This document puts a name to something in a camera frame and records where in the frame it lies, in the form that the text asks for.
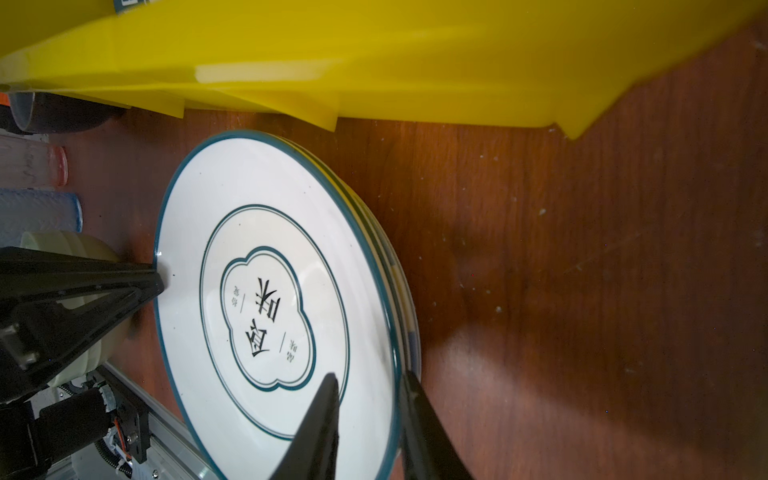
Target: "black bracket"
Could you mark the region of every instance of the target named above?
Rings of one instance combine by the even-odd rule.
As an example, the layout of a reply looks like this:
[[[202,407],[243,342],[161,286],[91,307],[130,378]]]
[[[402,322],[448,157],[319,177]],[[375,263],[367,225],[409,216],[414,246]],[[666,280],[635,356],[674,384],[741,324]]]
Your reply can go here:
[[[88,373],[88,379],[96,385],[106,382],[110,386],[116,405],[114,413],[125,439],[126,453],[138,463],[146,462],[150,437],[147,404],[103,366]]]
[[[400,379],[402,466],[408,480],[472,480],[413,372]]]
[[[333,480],[339,448],[339,381],[326,374],[270,480]]]
[[[0,402],[44,387],[163,288],[151,265],[0,249]],[[73,310],[58,303],[98,294]]]

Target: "yellow plastic bin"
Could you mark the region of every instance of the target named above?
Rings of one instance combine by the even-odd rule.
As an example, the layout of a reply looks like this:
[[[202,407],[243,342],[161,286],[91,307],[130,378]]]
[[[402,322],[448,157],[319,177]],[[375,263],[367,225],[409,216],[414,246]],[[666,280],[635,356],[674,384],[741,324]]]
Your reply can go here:
[[[279,111],[539,127],[576,137],[633,83],[768,0],[161,0],[0,58],[0,90],[180,117]]]
[[[108,0],[21,0],[0,7],[0,55],[98,18],[114,15]]]

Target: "plate rim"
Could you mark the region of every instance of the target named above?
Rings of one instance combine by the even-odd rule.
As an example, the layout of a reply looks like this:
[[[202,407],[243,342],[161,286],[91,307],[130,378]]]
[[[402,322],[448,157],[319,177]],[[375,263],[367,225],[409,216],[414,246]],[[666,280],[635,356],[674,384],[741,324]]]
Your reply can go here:
[[[399,452],[399,437],[400,437],[400,434],[399,434],[400,433],[400,412],[398,407],[398,391],[399,391],[400,377],[402,376],[402,365],[401,365],[402,353],[399,351],[396,326],[394,324],[394,319],[392,314],[392,306],[389,305],[389,301],[387,300],[386,288],[384,287],[385,280],[382,278],[382,275],[379,272],[378,267],[376,266],[376,259],[375,259],[376,254],[372,251],[370,245],[365,239],[365,236],[362,234],[361,226],[355,220],[354,214],[350,210],[349,205],[347,205],[347,203],[345,202],[345,199],[343,198],[343,196],[333,186],[331,179],[329,179],[325,175],[323,169],[319,165],[317,165],[313,159],[307,157],[301,151],[296,149],[290,143],[290,141],[284,140],[281,137],[268,134],[262,131],[253,131],[253,130],[225,131],[202,141],[189,154],[187,154],[186,157],[184,157],[184,159],[181,161],[179,166],[176,168],[173,176],[170,178],[168,186],[166,187],[165,194],[163,195],[163,200],[160,207],[160,213],[157,215],[157,227],[155,228],[154,248],[152,252],[153,254],[152,266],[154,269],[157,269],[157,252],[158,252],[158,247],[160,243],[160,234],[162,231],[165,209],[168,204],[168,200],[170,199],[170,195],[174,190],[174,186],[176,185],[176,182],[179,176],[181,175],[181,172],[183,172],[184,168],[187,167],[187,165],[192,161],[192,159],[194,159],[206,147],[209,147],[210,145],[220,141],[232,140],[237,138],[254,140],[254,141],[258,141],[258,142],[270,145],[271,147],[274,147],[277,150],[288,155],[294,161],[298,162],[302,167],[304,167],[315,178],[315,180],[317,180],[317,182],[320,184],[321,187],[323,187],[323,189],[328,193],[328,195],[331,196],[333,203],[339,208],[339,210],[341,210],[341,213],[344,216],[344,219],[348,223],[350,229],[353,231],[355,238],[357,239],[357,242],[360,245],[360,249],[363,252],[363,256],[366,258],[366,263],[368,264],[368,268],[372,274],[374,283],[376,284],[376,290],[379,292],[379,302],[382,305],[382,310],[386,318],[386,324],[387,324],[386,326],[387,326],[387,330],[389,331],[389,343],[391,346],[390,354],[392,357],[392,374],[393,374],[392,380],[393,380],[393,386],[394,386],[394,388],[392,389],[393,390],[392,421],[390,422],[389,438],[387,440],[386,449],[384,451],[384,457],[382,459],[381,465],[379,466],[379,471],[376,473],[377,480],[386,480],[387,478],[389,478],[392,472],[395,459],[397,458],[397,455]],[[176,388],[176,382],[174,381],[173,373],[170,370],[170,364],[168,363],[168,357],[165,351],[165,342],[163,341],[163,331],[160,325],[160,309],[158,306],[157,297],[152,301],[152,304],[153,304],[153,310],[154,310],[155,327],[157,329],[157,338],[160,342],[160,350],[163,357],[163,364],[165,366],[165,371],[168,374],[168,379],[170,380],[170,389],[174,394],[174,398],[176,399],[176,403],[179,407],[179,410],[181,411],[181,415],[184,417],[184,423],[189,428],[192,438],[197,443],[197,446],[200,448],[200,453],[203,455],[203,457],[205,457],[206,461],[208,461],[210,466],[214,469],[214,471],[216,472],[216,475],[222,479],[226,479],[227,476],[225,476],[225,474],[222,473],[219,466],[216,464],[216,462],[210,456],[208,451],[205,449],[205,446],[203,445],[202,441],[200,440],[200,437],[195,431],[194,424],[190,420],[190,417],[187,414],[187,410],[184,408],[184,404],[181,401],[181,396],[179,395],[179,392]]]
[[[362,198],[359,197],[355,191],[346,184],[346,182],[339,178],[336,173],[331,170],[327,165],[325,165],[315,154],[308,151],[306,148],[302,147],[299,144],[294,143],[291,140],[283,139],[285,142],[289,143],[291,146],[296,148],[299,152],[301,152],[305,157],[308,157],[311,161],[319,162],[318,168],[322,170],[325,175],[335,182],[337,184],[336,189],[339,191],[339,193],[346,197],[349,204],[351,204],[354,208],[354,210],[357,212],[360,219],[364,222],[362,224],[362,227],[368,232],[368,235],[371,238],[376,238],[379,240],[379,243],[381,243],[381,248],[379,248],[379,245],[376,243],[372,244],[372,248],[378,251],[379,253],[384,253],[384,259],[392,260],[394,259],[394,263],[388,263],[387,266],[394,266],[399,270],[399,275],[402,278],[402,281],[405,284],[406,292],[408,294],[408,298],[405,299],[405,303],[403,303],[400,295],[397,294],[398,288],[397,288],[397,281],[395,280],[395,277],[392,275],[392,271],[390,268],[387,268],[385,266],[383,268],[384,275],[386,276],[389,287],[392,290],[392,298],[393,298],[393,304],[396,306],[396,310],[398,312],[398,321],[402,330],[403,334],[403,345],[408,348],[408,354],[411,357],[410,358],[410,365],[409,369],[413,371],[416,375],[416,378],[421,381],[422,379],[422,349],[421,349],[421,334],[419,332],[419,323],[418,323],[418,317],[416,315],[415,307],[413,305],[413,298],[410,293],[410,286],[408,284],[408,279],[406,278],[406,273],[402,270],[402,264],[400,263],[399,258],[397,257],[397,253],[395,252],[394,247],[392,247],[392,243],[389,240],[389,238],[386,236],[386,232],[384,231],[383,227],[379,223],[379,221],[376,219],[376,216],[373,214],[373,212],[370,210],[370,208],[366,205],[366,203],[362,200]],[[405,317],[403,316],[403,312],[406,310],[411,310],[414,318],[414,329],[410,330],[409,325],[405,321]],[[413,364],[414,357],[418,360],[417,364]]]

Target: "wooden table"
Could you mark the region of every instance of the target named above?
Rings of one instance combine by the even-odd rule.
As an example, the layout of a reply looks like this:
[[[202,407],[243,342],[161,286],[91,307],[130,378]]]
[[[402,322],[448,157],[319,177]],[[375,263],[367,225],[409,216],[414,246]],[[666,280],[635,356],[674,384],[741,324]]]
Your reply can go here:
[[[768,16],[626,94],[581,138],[134,109],[63,138],[84,231],[151,262],[161,199],[206,137],[323,159],[410,282],[423,385],[485,478],[768,475]],[[178,412],[154,314],[114,363]]]

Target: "stack of plates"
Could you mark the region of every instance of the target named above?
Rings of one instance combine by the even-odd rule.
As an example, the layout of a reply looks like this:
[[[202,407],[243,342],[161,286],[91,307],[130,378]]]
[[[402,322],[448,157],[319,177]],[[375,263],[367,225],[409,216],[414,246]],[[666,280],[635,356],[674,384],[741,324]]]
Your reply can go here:
[[[155,262],[166,369],[221,477],[269,478],[328,372],[336,477],[389,477],[419,331],[392,245],[328,167],[268,134],[211,138],[168,187]]]

